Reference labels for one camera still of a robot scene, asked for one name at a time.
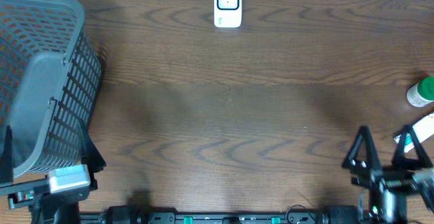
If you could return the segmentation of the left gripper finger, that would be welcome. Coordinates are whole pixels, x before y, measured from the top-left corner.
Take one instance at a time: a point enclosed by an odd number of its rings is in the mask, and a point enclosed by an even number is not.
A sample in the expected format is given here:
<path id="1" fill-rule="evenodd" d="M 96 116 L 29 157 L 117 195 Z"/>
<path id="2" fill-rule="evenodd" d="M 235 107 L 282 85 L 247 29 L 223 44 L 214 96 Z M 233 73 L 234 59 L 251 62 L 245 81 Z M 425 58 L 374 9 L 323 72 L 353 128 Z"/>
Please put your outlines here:
<path id="1" fill-rule="evenodd" d="M 81 162 L 87 165 L 91 180 L 94 174 L 104 170 L 106 162 L 91 140 L 84 121 L 79 120 L 79 135 L 81 141 Z"/>
<path id="2" fill-rule="evenodd" d="M 6 126 L 5 142 L 1 154 L 1 185 L 11 185 L 14 179 L 12 156 L 12 129 Z"/>

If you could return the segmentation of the white green box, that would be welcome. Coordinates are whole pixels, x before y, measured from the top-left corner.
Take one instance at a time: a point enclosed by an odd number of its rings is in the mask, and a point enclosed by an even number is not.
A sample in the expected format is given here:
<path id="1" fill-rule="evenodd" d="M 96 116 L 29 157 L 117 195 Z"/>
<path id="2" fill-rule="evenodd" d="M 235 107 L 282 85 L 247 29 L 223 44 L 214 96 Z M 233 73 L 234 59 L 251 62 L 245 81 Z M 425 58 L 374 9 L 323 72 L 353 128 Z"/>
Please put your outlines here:
<path id="1" fill-rule="evenodd" d="M 414 133 L 420 143 L 423 143 L 428 138 L 433 136 L 433 112 L 422 117 L 416 123 L 412 125 Z M 414 148 L 413 141 L 409 134 L 406 134 L 406 142 L 404 152 L 408 153 Z"/>

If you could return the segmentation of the green lidded jar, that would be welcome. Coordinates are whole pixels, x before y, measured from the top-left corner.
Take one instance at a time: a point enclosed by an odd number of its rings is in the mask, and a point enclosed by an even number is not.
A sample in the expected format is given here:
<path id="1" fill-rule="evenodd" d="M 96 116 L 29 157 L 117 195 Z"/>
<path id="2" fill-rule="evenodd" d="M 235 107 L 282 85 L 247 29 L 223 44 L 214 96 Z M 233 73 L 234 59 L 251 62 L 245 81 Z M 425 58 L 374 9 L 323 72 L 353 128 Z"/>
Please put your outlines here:
<path id="1" fill-rule="evenodd" d="M 427 77 L 407 91 L 406 98 L 412 106 L 425 107 L 434 101 L 433 80 L 433 77 Z"/>

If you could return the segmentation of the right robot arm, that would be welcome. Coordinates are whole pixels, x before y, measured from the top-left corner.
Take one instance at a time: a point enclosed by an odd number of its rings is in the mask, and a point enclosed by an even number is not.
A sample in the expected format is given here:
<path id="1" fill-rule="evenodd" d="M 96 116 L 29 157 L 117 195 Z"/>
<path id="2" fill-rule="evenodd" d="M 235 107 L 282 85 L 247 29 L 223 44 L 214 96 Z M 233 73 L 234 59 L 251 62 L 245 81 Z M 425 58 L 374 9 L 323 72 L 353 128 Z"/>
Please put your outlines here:
<path id="1" fill-rule="evenodd" d="M 382 166 L 368 126 L 361 126 L 343 159 L 342 168 L 351 183 L 368 190 L 369 209 L 363 196 L 356 206 L 330 206 L 318 215 L 318 223 L 407 223 L 407 197 L 420 195 L 433 211 L 433 163 L 414 129 L 405 125 L 390 166 Z"/>

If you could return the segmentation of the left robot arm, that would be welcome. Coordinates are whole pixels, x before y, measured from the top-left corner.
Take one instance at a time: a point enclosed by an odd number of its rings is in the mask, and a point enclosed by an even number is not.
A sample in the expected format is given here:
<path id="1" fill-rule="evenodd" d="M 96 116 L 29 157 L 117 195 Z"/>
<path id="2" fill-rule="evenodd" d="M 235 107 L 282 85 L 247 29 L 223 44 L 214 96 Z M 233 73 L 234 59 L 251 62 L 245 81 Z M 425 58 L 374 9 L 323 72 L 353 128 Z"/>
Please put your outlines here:
<path id="1" fill-rule="evenodd" d="M 15 183 L 13 178 L 12 129 L 6 127 L 1 154 L 1 195 L 11 209 L 29 207 L 32 223 L 79 223 L 79 202 L 98 188 L 94 175 L 106 162 L 92 142 L 87 128 L 79 122 L 81 163 L 51 170 L 43 179 Z"/>

